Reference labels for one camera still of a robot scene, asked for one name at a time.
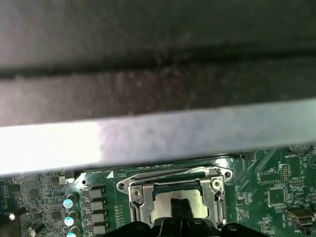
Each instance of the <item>screw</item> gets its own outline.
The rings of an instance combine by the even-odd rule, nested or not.
[[[132,193],[133,193],[133,195],[136,196],[136,197],[138,197],[138,196],[141,195],[141,192],[140,192],[139,189],[133,189],[133,190],[132,190]]]
[[[196,225],[200,225],[200,224],[202,224],[202,221],[199,220],[199,219],[194,219],[193,223],[196,224]]]
[[[222,181],[220,179],[214,179],[212,182],[212,186],[215,189],[220,189],[222,187]]]
[[[123,183],[119,184],[118,188],[121,189],[121,190],[125,189],[125,184],[123,184]]]
[[[230,172],[226,172],[226,173],[225,173],[225,177],[226,177],[226,178],[230,178],[231,175],[232,175],[232,174],[231,174]]]

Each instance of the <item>capacitor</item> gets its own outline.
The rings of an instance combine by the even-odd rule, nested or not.
[[[26,207],[22,206],[19,207],[18,209],[16,209],[15,211],[13,211],[12,213],[10,213],[9,215],[9,220],[10,221],[15,221],[17,218],[19,218],[20,216],[22,216],[23,214],[25,214],[28,210],[26,209]]]
[[[76,211],[71,211],[68,213],[64,220],[66,226],[72,226],[76,220],[78,220],[79,214]]]
[[[72,227],[67,234],[67,237],[79,237],[80,236],[80,229],[77,226]]]
[[[41,232],[46,225],[42,222],[39,223],[37,226],[35,226],[31,231],[30,231],[30,236],[35,237],[39,232]]]
[[[63,206],[67,209],[70,209],[74,206],[74,204],[77,202],[77,196],[75,194],[69,194],[64,202],[63,202]]]

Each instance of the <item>integrated circuit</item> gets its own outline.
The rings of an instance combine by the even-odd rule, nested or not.
[[[18,184],[12,184],[9,186],[10,193],[18,193],[18,192],[20,192],[20,189],[21,189],[20,185],[18,185]]]
[[[34,219],[40,219],[41,218],[41,212],[36,212],[34,214]]]
[[[53,184],[59,183],[59,177],[51,177],[51,182]]]
[[[39,191],[37,189],[31,189],[29,191],[30,198],[38,198],[39,197]]]
[[[268,202],[270,206],[282,205],[285,203],[284,188],[273,188],[268,192]]]
[[[59,219],[62,218],[60,211],[53,211],[53,212],[51,213],[51,216],[52,216],[52,218],[53,218],[54,220],[59,220]]]

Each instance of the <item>electronic component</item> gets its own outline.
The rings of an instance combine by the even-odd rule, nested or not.
[[[69,230],[69,233],[67,234],[67,237],[80,237],[80,229],[77,226],[71,227]]]
[[[101,198],[102,197],[101,189],[89,190],[89,197],[91,199],[93,199],[93,198]]]
[[[41,218],[41,212],[34,213],[34,219],[40,219]]]
[[[67,209],[70,209],[77,202],[77,195],[75,193],[67,195],[65,200],[63,201],[63,206]]]
[[[286,213],[292,221],[301,226],[311,225],[313,223],[313,214],[306,210],[299,208],[287,209]]]
[[[15,221],[16,219],[18,219],[20,216],[22,216],[26,212],[27,212],[26,207],[24,207],[24,206],[19,207],[18,209],[16,209],[15,211],[13,211],[12,213],[9,214],[9,220]]]
[[[59,177],[51,177],[51,182],[52,182],[53,184],[59,183]]]
[[[43,222],[39,223],[38,225],[36,225],[30,230],[30,237],[37,236],[37,234],[40,233],[43,229],[45,229],[45,227],[46,225]]]
[[[87,214],[84,216],[86,220],[91,220],[92,223],[98,223],[98,222],[104,222],[104,214],[98,213],[98,214]]]
[[[118,182],[117,189],[129,196],[133,221],[152,227],[155,219],[171,216],[170,201],[179,198],[189,200],[195,217],[220,226],[226,222],[226,209],[218,200],[224,200],[224,182],[231,178],[230,170],[217,166],[170,169],[135,174]],[[208,215],[210,210],[217,212]]]
[[[282,205],[285,203],[285,190],[281,188],[272,188],[268,192],[268,203],[270,206]]]
[[[64,223],[66,226],[72,226],[79,218],[79,214],[76,211],[71,211],[66,216]]]
[[[61,212],[60,211],[53,211],[51,213],[51,216],[54,220],[59,220],[59,219],[61,219]]]
[[[282,170],[282,181],[283,182],[287,182],[288,181],[288,164],[283,164],[281,166],[281,170]]]
[[[18,184],[12,184],[9,186],[10,193],[18,193],[20,192],[20,185]]]
[[[83,204],[83,206],[85,208],[90,208],[91,211],[104,209],[104,205],[102,201],[86,202]]]
[[[260,183],[261,184],[274,184],[280,182],[280,172],[271,171],[264,172],[260,174]]]
[[[290,182],[291,188],[301,188],[304,186],[304,179],[295,179]]]
[[[38,198],[39,197],[39,191],[37,189],[31,189],[29,191],[30,198]]]
[[[95,235],[104,235],[106,234],[106,226],[93,226],[93,233]]]

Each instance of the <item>microchip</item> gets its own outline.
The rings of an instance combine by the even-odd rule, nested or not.
[[[104,235],[106,233],[105,226],[94,226],[93,233],[95,235]]]
[[[18,193],[20,191],[20,185],[12,184],[9,186],[10,193]]]
[[[41,213],[34,214],[34,219],[40,219],[40,218],[41,218]]]
[[[61,212],[60,211],[53,211],[51,213],[51,216],[53,217],[54,220],[59,220],[59,219],[61,219]]]
[[[284,204],[285,195],[283,188],[270,189],[268,192],[268,201],[271,206]]]
[[[51,177],[51,182],[52,182],[53,184],[59,183],[59,177]]]
[[[39,191],[37,189],[31,189],[29,191],[30,198],[38,198],[39,197]]]
[[[101,198],[102,197],[101,189],[90,190],[89,197],[90,198]]]

